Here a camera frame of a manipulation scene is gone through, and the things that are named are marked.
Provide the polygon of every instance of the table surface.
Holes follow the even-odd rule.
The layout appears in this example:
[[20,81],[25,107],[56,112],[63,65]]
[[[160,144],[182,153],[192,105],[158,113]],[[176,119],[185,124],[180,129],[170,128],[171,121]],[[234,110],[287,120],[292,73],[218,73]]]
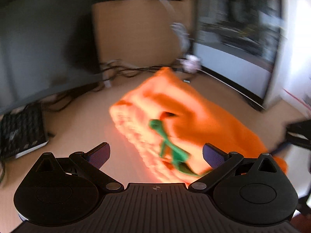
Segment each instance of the table surface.
[[[112,88],[88,92],[59,113],[45,113],[47,130],[56,136],[45,147],[6,164],[5,181],[0,185],[1,233],[9,233],[21,223],[13,196],[43,152],[52,152],[55,157],[68,157],[73,152],[87,152],[102,142],[108,142],[111,156],[101,167],[103,172],[124,186],[129,182],[159,182],[145,166],[136,148],[117,131],[108,112],[113,103],[149,76],[142,74],[137,78],[117,79]],[[236,91],[211,77],[200,75],[191,84],[207,99],[231,112],[256,132],[268,148],[282,139],[284,123],[302,117],[285,102],[259,113],[248,106]]]

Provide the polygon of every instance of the black keyboard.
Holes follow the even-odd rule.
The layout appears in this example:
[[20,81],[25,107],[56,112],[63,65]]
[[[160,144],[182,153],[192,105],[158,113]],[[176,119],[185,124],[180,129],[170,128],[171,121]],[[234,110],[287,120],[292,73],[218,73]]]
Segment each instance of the black keyboard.
[[5,114],[0,121],[0,160],[18,158],[48,142],[41,105],[28,105],[16,114]]

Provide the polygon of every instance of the orange towel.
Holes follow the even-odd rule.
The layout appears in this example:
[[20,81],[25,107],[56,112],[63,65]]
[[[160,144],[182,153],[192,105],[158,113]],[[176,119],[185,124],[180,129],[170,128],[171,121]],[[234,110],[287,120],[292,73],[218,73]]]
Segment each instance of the orange towel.
[[[248,158],[267,151],[256,134],[179,80],[169,68],[161,69],[127,93],[111,106],[110,114],[116,128],[136,146],[146,166],[164,183],[189,184],[198,177],[184,174],[171,164],[171,148],[167,147],[162,158],[159,156],[163,138],[149,127],[154,119],[162,121],[169,141],[188,153],[186,163],[199,176],[211,170],[202,155],[205,143]],[[275,160],[285,171],[285,161]]]

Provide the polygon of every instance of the wall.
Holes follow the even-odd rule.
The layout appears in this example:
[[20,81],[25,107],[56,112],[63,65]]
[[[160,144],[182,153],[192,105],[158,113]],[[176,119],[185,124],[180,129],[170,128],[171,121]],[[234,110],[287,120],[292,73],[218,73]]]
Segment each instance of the wall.
[[[192,0],[170,1],[177,19],[192,27]],[[169,64],[180,54],[173,22],[158,0],[118,0],[93,5],[101,62],[122,59],[135,66]]]
[[311,117],[311,102],[306,99],[311,97],[311,0],[287,0],[286,3],[288,43],[284,56],[287,60],[281,65],[288,66],[288,72],[281,96]]

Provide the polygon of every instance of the monitor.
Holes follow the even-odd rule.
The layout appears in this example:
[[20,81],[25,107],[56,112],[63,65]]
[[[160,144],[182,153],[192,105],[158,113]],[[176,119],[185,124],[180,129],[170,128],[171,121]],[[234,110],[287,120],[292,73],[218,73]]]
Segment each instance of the monitor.
[[0,115],[102,79],[91,0],[0,0]]
[[282,0],[196,0],[203,71],[263,105],[281,39]]

